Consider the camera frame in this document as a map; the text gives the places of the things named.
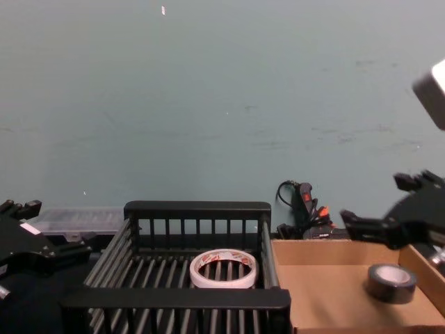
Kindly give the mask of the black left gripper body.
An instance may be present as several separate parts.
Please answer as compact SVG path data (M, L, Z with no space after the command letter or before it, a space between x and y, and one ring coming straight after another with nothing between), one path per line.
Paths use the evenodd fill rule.
M28 223L1 217L1 276L54 270L54 245Z

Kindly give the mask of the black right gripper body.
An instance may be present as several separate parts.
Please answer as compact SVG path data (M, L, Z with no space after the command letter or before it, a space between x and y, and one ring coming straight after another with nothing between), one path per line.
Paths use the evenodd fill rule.
M384 217L384 245L444 246L444 190L423 189L398 201Z

